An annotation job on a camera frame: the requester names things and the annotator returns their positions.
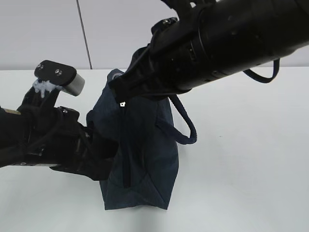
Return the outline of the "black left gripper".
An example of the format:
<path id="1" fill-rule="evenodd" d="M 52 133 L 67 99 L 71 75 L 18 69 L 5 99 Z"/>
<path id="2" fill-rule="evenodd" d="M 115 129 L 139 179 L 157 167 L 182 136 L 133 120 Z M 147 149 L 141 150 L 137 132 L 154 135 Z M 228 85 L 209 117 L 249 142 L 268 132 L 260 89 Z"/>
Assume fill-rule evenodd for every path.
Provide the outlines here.
<path id="1" fill-rule="evenodd" d="M 56 107 L 60 94 L 54 89 L 41 97 L 31 87 L 21 105 L 18 166 L 48 166 L 54 171 L 107 180 L 119 144 L 78 122 L 79 112 Z"/>

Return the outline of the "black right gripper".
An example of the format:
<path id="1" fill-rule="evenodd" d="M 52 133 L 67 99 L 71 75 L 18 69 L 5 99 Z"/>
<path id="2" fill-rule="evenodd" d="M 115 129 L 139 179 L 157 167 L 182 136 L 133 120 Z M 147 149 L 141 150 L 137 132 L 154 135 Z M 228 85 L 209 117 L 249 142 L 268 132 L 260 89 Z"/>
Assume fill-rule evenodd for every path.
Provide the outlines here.
<path id="1" fill-rule="evenodd" d="M 108 86 L 117 103 L 134 97 L 183 94 L 217 80 L 217 64 L 205 43 L 208 16 L 188 22 L 166 18 L 152 27 L 152 39 L 136 70 L 112 70 Z"/>

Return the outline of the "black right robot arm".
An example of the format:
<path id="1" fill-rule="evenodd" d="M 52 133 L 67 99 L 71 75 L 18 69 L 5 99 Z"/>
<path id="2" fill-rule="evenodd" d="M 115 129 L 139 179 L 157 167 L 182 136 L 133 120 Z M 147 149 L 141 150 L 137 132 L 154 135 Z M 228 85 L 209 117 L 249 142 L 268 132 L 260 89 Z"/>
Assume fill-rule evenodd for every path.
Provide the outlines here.
<path id="1" fill-rule="evenodd" d="M 244 72 L 269 83 L 253 67 L 309 44 L 306 0 L 167 0 L 177 17 L 152 27 L 151 42 L 129 69 L 109 83 L 117 102 L 136 96 L 168 96 Z"/>

